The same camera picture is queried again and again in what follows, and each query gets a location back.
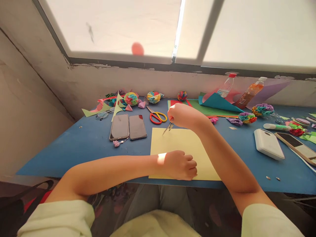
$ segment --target forearm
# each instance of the forearm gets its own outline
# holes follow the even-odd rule
[[[106,157],[72,167],[59,181],[46,202],[86,200],[128,180],[159,173],[158,155]]]
[[[201,121],[194,132],[230,192],[254,193],[261,189],[243,160],[208,119]]]

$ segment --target glue stick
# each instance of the glue stick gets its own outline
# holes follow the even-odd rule
[[[292,129],[290,126],[271,124],[271,123],[265,123],[263,127],[265,129],[274,129],[274,130],[282,130],[282,131],[290,131]]]

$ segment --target white sleeve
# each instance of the white sleeve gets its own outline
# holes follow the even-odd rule
[[[242,237],[303,236],[279,209],[267,204],[252,204],[244,210]]]
[[[19,237],[91,237],[94,211],[83,200],[57,201],[37,206]]]

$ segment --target red scissors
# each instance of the red scissors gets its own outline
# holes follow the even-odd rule
[[[146,106],[147,109],[150,111],[150,121],[154,124],[161,124],[162,122],[166,122],[168,120],[167,116],[163,113],[160,112],[155,112],[153,111],[151,108],[149,108],[148,106]],[[154,117],[155,119],[157,119],[159,122],[155,122],[154,120],[152,120],[151,117]]]

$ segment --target red bottle cap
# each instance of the red bottle cap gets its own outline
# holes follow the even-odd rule
[[[231,77],[231,78],[234,78],[234,77],[236,77],[236,76],[237,76],[237,74],[235,74],[235,73],[229,74],[229,77]]]

